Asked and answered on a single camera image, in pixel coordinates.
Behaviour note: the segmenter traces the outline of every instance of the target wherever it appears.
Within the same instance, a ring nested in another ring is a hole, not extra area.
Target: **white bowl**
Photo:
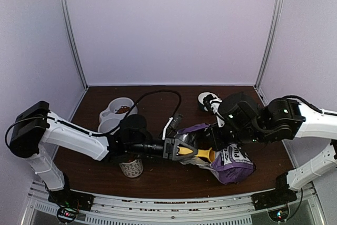
[[[119,123],[120,123],[119,119],[115,119],[115,118],[106,119],[105,121],[102,121],[102,123],[98,126],[98,132],[106,133],[110,131],[111,129],[117,127]]]
[[[116,113],[116,112],[121,108],[121,106],[128,106],[131,108],[133,104],[134,102],[128,97],[119,97],[117,99],[114,99],[109,103],[109,106],[100,113],[100,123],[111,118],[122,120],[127,112],[125,113]],[[132,109],[129,115],[136,114],[137,112],[138,109],[137,106],[135,106],[135,108]]]

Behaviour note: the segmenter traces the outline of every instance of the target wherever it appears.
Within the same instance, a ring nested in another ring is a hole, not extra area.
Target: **cable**
[[[126,113],[126,115],[124,116],[123,119],[127,118],[128,115],[131,113],[131,111],[137,106],[137,104],[143,99],[145,98],[146,96],[149,96],[149,95],[152,95],[152,94],[155,94],[155,93],[161,93],[161,92],[168,92],[168,93],[174,93],[178,96],[179,98],[179,101],[178,101],[178,104],[177,106],[175,107],[173,113],[172,113],[172,117],[175,115],[175,113],[178,111],[180,105],[181,105],[181,94],[175,90],[157,90],[157,91],[152,91],[152,92],[147,92],[147,93],[144,93],[142,96],[140,96],[136,101],[135,103],[132,105],[132,107],[128,110],[128,112]],[[115,130],[117,130],[119,127],[120,127],[120,124],[121,124],[121,121],[119,122],[119,124],[114,127],[113,129],[111,129],[110,131],[108,132],[105,132],[105,133],[100,133],[100,134],[92,134],[92,136],[95,136],[95,137],[101,137],[101,136],[107,136],[108,134],[111,134],[112,132],[114,132]]]
[[[302,103],[306,104],[312,110],[314,110],[314,111],[316,111],[318,113],[323,113],[323,111],[321,109],[319,109],[315,105],[309,103],[307,100],[305,100],[304,98],[302,98],[300,96],[297,96],[297,95],[287,95],[287,96],[284,96],[283,99],[297,99],[297,100],[301,101]],[[336,113],[330,113],[330,112],[324,112],[324,114],[331,115],[331,116],[337,116]]]
[[[50,117],[50,116],[35,116],[35,117],[31,117],[31,118],[25,118],[23,120],[19,120],[15,123],[13,123],[12,125],[9,126],[9,128],[7,129],[6,133],[5,133],[5,143],[6,143],[6,146],[11,149],[11,147],[9,146],[8,144],[8,141],[7,141],[7,137],[8,137],[8,134],[10,132],[10,130],[15,127],[16,125],[18,125],[19,123],[22,123],[22,122],[25,122],[25,121],[31,121],[31,120],[35,120],[35,119],[44,119],[44,118],[47,118],[47,119],[51,119],[51,120],[54,120],[55,119],[53,117]]]
[[[220,101],[216,101],[216,100],[215,100],[215,101],[212,101],[212,102],[211,102],[211,105],[214,104],[214,103],[216,103],[216,104],[221,104]],[[224,121],[224,122],[226,121],[226,120],[224,119],[224,117],[222,117],[222,116],[220,115],[220,113],[219,113],[218,111],[215,112],[215,116],[219,117],[219,119],[222,120],[222,121]]]
[[[255,127],[257,130],[259,130],[262,133],[265,133],[265,134],[273,133],[273,130],[267,130],[267,129],[260,128],[259,124],[257,123],[257,117],[252,119],[252,125],[253,125],[253,127]]]
[[[303,188],[301,188],[301,200],[300,200],[300,203],[297,206],[295,212],[289,218],[287,218],[287,221],[289,221],[291,218],[293,218],[295,216],[295,214],[298,212],[298,210],[300,209],[300,206],[302,204],[302,200],[303,200]]]

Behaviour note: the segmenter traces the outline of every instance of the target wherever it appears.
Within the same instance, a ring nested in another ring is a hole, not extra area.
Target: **wooden table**
[[[179,112],[184,115],[181,128],[198,123],[214,123],[215,117],[197,108],[197,96],[210,91],[224,98],[244,91],[259,103],[259,97],[250,86],[116,86],[90,87],[81,102],[73,122],[97,131],[99,113],[111,100],[125,96],[136,100],[145,92],[173,89],[182,95]],[[147,119],[148,130],[159,135],[177,103],[174,94],[154,94],[138,105],[138,113]],[[83,154],[60,147],[55,158],[56,165],[65,172],[71,188],[75,190],[136,198],[195,198],[217,197],[266,190],[275,186],[275,178],[291,170],[292,164],[282,142],[254,143],[244,147],[256,171],[239,184],[223,185],[211,174],[195,165],[181,165],[164,160],[143,160],[144,172],[135,179],[122,174],[118,165],[95,161]]]

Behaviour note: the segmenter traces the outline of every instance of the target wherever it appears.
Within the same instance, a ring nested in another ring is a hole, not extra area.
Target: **crumpled plastic bag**
[[[178,131],[175,138],[197,148],[197,140],[208,126],[207,124],[199,124]],[[256,169],[255,164],[236,143],[229,144],[225,149],[217,151],[215,153],[215,160],[212,163],[197,157],[185,158],[180,162],[182,164],[197,165],[201,169],[210,170],[222,184],[242,182]]]

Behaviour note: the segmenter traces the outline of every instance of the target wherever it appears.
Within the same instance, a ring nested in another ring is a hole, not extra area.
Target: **white backdrop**
[[[299,95],[337,111],[337,0],[284,0],[272,54],[262,81],[267,100]],[[298,165],[317,155],[329,140],[289,142]],[[329,225],[337,224],[337,171],[314,181]]]
[[[40,100],[68,119],[83,87],[67,41],[60,0],[0,0],[0,224],[20,224],[33,181],[4,143],[6,129]]]
[[[254,84],[274,0],[67,0],[89,85]]]

